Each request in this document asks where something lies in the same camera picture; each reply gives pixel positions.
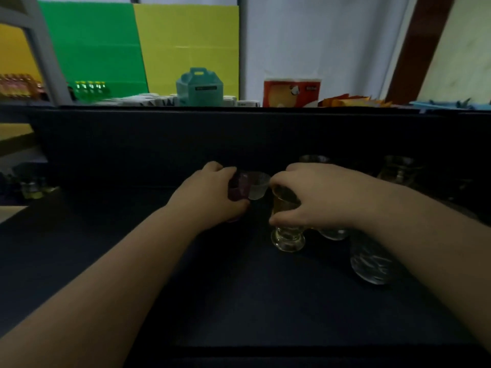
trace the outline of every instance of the teal box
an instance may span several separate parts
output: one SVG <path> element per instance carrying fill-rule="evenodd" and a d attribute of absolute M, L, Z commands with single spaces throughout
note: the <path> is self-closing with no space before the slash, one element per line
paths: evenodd
<path fill-rule="evenodd" d="M 176 81 L 177 98 L 182 107 L 221 107 L 224 83 L 217 74 L 203 67 L 192 67 Z"/>

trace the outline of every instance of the purple glass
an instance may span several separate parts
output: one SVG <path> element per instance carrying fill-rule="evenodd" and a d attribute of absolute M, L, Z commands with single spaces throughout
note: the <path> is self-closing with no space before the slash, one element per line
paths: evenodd
<path fill-rule="evenodd" d="M 232 201 L 239 201 L 249 197 L 250 182 L 249 176 L 245 172 L 236 172 L 228 183 L 228 198 Z M 235 222 L 241 218 L 235 217 L 227 222 Z"/>

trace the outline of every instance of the black counter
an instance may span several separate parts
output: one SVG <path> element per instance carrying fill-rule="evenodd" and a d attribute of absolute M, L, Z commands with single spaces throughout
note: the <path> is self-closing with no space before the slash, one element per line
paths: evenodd
<path fill-rule="evenodd" d="M 1 224 L 0 335 L 171 193 L 57 190 Z M 329 241 L 309 230 L 304 249 L 280 252 L 270 240 L 271 209 L 268 192 L 240 221 L 213 228 L 191 244 L 141 328 L 128 365 L 174 357 L 174 364 L 193 366 L 182 356 L 208 357 L 204 366 L 271 366 L 264 358 L 269 355 L 319 357 L 299 358 L 299 365 L 325 363 L 325 357 L 331 363 L 368 357 L 373 364 L 387 356 L 406 363 L 418 356 L 486 356 L 414 278 L 388 286 L 358 278 L 349 263 L 349 240 Z M 234 360 L 249 355 L 263 358 Z M 295 366 L 282 361 L 275 364 Z"/>

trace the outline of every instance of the glass cup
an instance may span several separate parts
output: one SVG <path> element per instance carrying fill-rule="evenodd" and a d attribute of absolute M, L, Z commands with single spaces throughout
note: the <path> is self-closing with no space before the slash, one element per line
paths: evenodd
<path fill-rule="evenodd" d="M 273 214 L 296 209 L 300 206 L 300 200 L 295 193 L 284 186 L 273 187 Z M 297 227 L 276 227 L 271 233 L 273 244 L 283 252 L 297 252 L 305 245 L 305 228 Z"/>
<path fill-rule="evenodd" d="M 239 201 L 249 197 L 250 182 L 249 176 L 244 172 L 236 172 L 228 182 L 228 198 L 232 201 Z M 241 216 L 228 220 L 228 223 L 236 222 Z"/>
<path fill-rule="evenodd" d="M 271 177 L 262 172 L 248 172 L 250 191 L 250 200 L 259 200 L 266 193 L 270 184 Z"/>
<path fill-rule="evenodd" d="M 390 155 L 385 157 L 377 178 L 411 187 L 422 169 L 423 165 L 410 157 Z M 399 261 L 363 232 L 352 230 L 350 252 L 354 272 L 369 283 L 387 284 L 402 273 L 403 266 Z"/>
<path fill-rule="evenodd" d="M 332 164 L 332 160 L 323 155 L 303 155 L 298 158 L 301 163 Z M 339 241 L 346 239 L 350 233 L 346 228 L 323 228 L 317 230 L 323 237 Z"/>

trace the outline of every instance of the person's left hand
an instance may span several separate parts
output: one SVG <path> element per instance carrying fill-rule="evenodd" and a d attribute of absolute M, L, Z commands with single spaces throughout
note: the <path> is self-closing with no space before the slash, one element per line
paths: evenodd
<path fill-rule="evenodd" d="M 228 199 L 228 182 L 236 170 L 236 167 L 224 168 L 210 161 L 172 194 L 166 210 L 182 215 L 197 232 L 244 214 L 249 200 L 232 202 Z"/>

